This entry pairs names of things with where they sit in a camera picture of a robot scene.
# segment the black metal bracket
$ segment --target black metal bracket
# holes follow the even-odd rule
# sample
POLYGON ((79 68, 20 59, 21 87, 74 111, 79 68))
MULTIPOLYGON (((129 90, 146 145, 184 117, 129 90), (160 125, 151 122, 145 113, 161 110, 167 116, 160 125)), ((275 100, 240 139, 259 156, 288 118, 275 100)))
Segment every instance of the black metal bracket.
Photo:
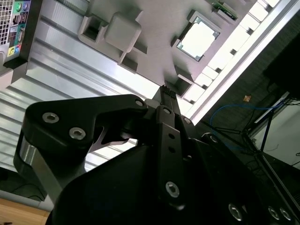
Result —
POLYGON ((270 206, 280 212, 285 204, 270 197, 218 137, 200 137, 167 87, 146 102, 124 95, 41 102, 26 110, 15 166, 20 173, 26 168, 25 176, 31 168, 55 203, 49 223, 296 221, 272 215, 270 206), (129 138, 138 140, 136 147, 85 172, 89 152, 129 138))

